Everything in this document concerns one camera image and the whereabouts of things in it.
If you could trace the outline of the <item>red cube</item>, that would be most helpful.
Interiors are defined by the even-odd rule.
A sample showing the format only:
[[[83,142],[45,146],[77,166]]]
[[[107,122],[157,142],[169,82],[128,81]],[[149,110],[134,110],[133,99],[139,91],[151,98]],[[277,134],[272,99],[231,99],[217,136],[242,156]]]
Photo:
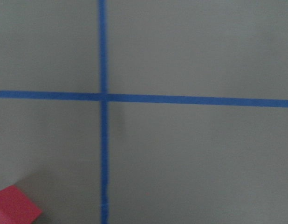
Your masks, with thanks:
[[[0,190],[0,224],[31,224],[41,214],[42,210],[15,185]]]

